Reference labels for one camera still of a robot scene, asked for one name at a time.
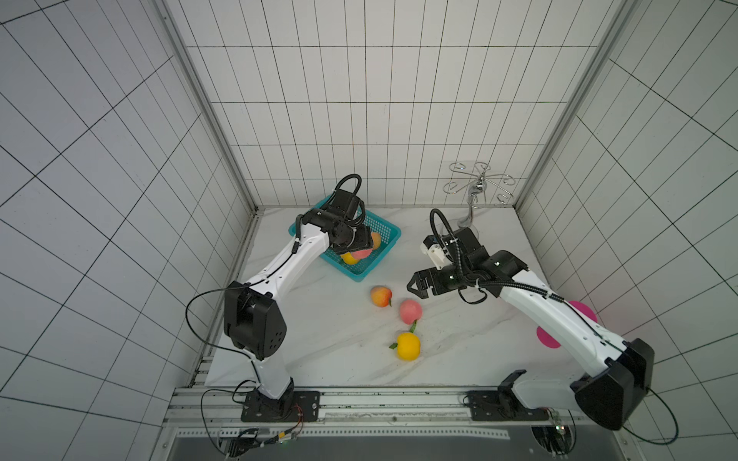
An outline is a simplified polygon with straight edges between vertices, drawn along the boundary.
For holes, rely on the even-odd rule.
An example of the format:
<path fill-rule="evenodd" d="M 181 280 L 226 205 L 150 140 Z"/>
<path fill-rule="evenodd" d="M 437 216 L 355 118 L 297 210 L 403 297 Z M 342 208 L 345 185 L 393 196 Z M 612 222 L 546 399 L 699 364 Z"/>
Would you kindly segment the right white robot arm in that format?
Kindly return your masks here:
<path fill-rule="evenodd" d="M 526 314 L 551 335 L 580 367 L 580 376 L 538 378 L 516 370 L 498 386 L 505 415 L 518 408 L 579 410 L 602 428 L 621 429 L 651 389 L 655 351 L 641 339 L 628 341 L 589 319 L 549 288 L 509 251 L 490 255 L 474 232 L 461 228 L 427 236 L 421 251 L 432 267 L 407 284 L 421 299 L 474 288 Z"/>

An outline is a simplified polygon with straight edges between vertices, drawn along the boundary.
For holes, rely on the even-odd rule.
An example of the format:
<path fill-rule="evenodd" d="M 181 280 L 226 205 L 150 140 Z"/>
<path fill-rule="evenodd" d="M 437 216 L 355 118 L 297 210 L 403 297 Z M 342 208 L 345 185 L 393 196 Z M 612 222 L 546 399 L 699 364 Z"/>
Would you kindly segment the orange red peach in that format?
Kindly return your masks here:
<path fill-rule="evenodd" d="M 392 306 L 392 291 L 385 286 L 375 286 L 370 290 L 370 297 L 376 307 Z"/>
<path fill-rule="evenodd" d="M 381 235 L 378 232 L 372 232 L 371 236 L 372 236 L 372 242 L 373 242 L 372 249 L 378 250 L 382 245 Z"/>

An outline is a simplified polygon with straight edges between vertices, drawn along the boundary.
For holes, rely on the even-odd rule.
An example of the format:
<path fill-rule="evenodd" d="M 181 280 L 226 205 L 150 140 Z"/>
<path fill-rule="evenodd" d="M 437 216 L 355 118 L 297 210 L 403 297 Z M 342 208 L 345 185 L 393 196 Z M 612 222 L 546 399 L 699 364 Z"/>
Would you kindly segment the yellow peach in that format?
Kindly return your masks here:
<path fill-rule="evenodd" d="M 403 361 L 415 361 L 420 357 L 421 341 L 414 333 L 404 332 L 389 346 L 389 349 L 394 351 L 396 357 Z"/>
<path fill-rule="evenodd" d="M 341 255 L 343 262 L 349 266 L 354 266 L 359 263 L 359 260 L 354 257 L 351 253 L 345 253 Z"/>

